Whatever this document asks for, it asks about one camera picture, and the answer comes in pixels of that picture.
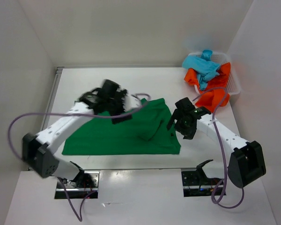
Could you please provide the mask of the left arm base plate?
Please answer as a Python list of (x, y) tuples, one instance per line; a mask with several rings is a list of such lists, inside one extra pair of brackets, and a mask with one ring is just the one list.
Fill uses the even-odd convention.
[(100, 171), (86, 170), (84, 182), (76, 184), (72, 181), (61, 179), (57, 181), (54, 199), (66, 199), (64, 188), (70, 199), (98, 198)]

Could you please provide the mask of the green t shirt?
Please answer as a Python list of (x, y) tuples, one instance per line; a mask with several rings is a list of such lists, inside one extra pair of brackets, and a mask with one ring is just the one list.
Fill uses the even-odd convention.
[(132, 119), (113, 124), (94, 118), (66, 139), (64, 156), (136, 154), (178, 155), (181, 145), (173, 128), (167, 129), (171, 113), (163, 98), (151, 100)]

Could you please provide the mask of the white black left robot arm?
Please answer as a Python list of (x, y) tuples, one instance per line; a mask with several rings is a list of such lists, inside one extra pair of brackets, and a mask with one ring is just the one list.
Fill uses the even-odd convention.
[(40, 177), (55, 176), (67, 180), (73, 187), (81, 186), (89, 176), (76, 163), (55, 157), (60, 145), (82, 125), (92, 120), (93, 115), (108, 112), (113, 124), (130, 120), (124, 113), (140, 106), (135, 95), (111, 81), (104, 80), (100, 88), (83, 93), (67, 112), (50, 127), (22, 138), (22, 159)]

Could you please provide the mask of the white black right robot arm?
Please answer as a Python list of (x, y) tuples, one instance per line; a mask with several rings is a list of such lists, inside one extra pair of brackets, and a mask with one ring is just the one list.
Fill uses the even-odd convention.
[(207, 108), (196, 108), (187, 97), (177, 101), (175, 106), (167, 129), (175, 129), (186, 140), (192, 140), (200, 131), (215, 143), (222, 143), (229, 159), (227, 175), (236, 187), (244, 188), (266, 174), (263, 150), (257, 141), (249, 142), (236, 135), (218, 122)]

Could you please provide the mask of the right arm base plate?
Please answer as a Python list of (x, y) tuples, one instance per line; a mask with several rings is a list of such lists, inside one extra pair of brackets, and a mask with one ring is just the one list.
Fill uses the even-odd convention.
[(215, 186), (221, 179), (207, 178), (197, 170), (181, 171), (184, 197), (211, 196)]

